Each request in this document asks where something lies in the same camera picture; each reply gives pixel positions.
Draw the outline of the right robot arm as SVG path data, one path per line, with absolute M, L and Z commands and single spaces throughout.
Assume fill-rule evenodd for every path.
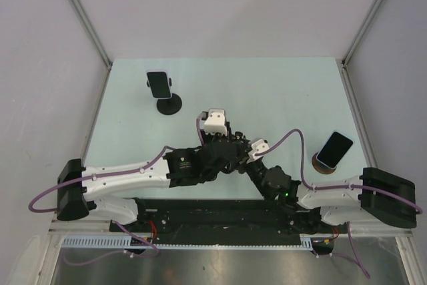
M 239 162 L 238 172 L 247 174 L 263 199 L 289 221 L 315 232 L 368 220 L 413 229 L 423 212 L 416 204 L 413 182 L 378 168 L 364 168 L 359 176 L 318 185 L 293 180 L 280 166 L 267 168 L 262 159 L 251 157 Z

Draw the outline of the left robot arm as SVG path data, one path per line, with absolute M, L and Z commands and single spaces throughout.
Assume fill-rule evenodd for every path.
M 147 214 L 134 198 L 120 198 L 119 192 L 144 188 L 180 188 L 214 181 L 218 174 L 230 174 L 247 162 L 249 141 L 242 132 L 205 133 L 204 143 L 195 148 L 165 146 L 153 160 L 116 168 L 85 167 L 80 158 L 69 160 L 57 179 L 57 207 L 60 221 L 75 221 L 90 214 L 104 216 L 138 232 L 147 225 Z

